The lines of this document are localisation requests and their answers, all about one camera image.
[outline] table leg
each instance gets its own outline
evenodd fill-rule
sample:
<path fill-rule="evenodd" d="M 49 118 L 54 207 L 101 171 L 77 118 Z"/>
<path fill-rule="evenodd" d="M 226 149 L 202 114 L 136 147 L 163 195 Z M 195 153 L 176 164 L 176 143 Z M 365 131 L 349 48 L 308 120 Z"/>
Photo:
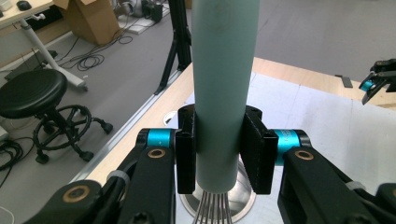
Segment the table leg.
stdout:
<path fill-rule="evenodd" d="M 67 72 L 65 69 L 60 67 L 55 60 L 53 60 L 52 56 L 50 56 L 50 53 L 47 51 L 46 47 L 44 47 L 43 43 L 41 40 L 38 38 L 38 36 L 35 34 L 35 31 L 33 31 L 32 27 L 26 22 L 26 20 L 22 19 L 20 20 L 21 27 L 23 31 L 26 33 L 26 35 L 30 38 L 30 40 L 35 44 L 35 46 L 40 50 L 41 54 L 43 57 L 47 60 L 49 65 L 53 68 L 56 69 L 60 72 L 62 72 L 66 77 L 67 80 L 72 83 L 74 86 L 83 88 L 84 90 L 87 89 L 85 86 L 85 81 L 82 80 L 79 77 L 76 77 L 75 75 Z"/>

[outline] stool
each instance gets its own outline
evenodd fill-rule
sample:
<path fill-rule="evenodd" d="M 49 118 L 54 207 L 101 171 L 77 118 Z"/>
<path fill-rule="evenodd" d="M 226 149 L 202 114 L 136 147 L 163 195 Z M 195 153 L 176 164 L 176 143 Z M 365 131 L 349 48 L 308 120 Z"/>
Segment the stool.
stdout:
<path fill-rule="evenodd" d="M 33 141 L 37 147 L 35 160 L 39 163 L 44 164 L 49 160 L 49 156 L 44 154 L 43 150 L 57 150 L 68 146 L 71 146 L 84 161 L 90 161 L 93 153 L 82 151 L 78 147 L 80 137 L 87 132 L 92 121 L 100 123 L 107 134 L 113 129 L 111 124 L 102 119 L 93 118 L 85 106 L 69 105 L 57 109 L 56 106 L 61 102 L 66 89 L 67 79 L 64 74 L 52 69 L 20 74 L 0 89 L 0 116 L 7 119 L 35 116 L 40 119 L 33 132 Z M 58 137 L 64 134 L 67 141 L 55 143 L 54 140 L 60 140 Z"/>

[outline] computer mouse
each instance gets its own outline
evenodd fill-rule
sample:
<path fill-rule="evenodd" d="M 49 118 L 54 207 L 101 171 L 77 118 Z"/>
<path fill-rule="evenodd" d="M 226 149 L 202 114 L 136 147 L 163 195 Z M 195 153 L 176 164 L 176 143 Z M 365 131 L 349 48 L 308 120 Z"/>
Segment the computer mouse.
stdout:
<path fill-rule="evenodd" d="M 17 2 L 17 7 L 20 11 L 26 11 L 32 8 L 28 1 L 19 1 Z"/>

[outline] cardboard box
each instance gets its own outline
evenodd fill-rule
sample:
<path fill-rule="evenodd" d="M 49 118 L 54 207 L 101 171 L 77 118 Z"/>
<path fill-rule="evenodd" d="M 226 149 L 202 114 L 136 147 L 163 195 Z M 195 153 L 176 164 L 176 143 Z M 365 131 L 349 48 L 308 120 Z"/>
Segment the cardboard box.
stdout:
<path fill-rule="evenodd" d="M 120 29 L 108 0 L 53 0 L 73 34 L 93 44 L 104 45 Z"/>

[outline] metal whisk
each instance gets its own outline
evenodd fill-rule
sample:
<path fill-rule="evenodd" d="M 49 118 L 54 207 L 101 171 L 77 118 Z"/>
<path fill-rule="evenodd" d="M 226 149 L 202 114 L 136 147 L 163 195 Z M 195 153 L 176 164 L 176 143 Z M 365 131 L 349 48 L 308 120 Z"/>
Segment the metal whisk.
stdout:
<path fill-rule="evenodd" d="M 204 191 L 193 224 L 232 224 L 228 194 Z"/>

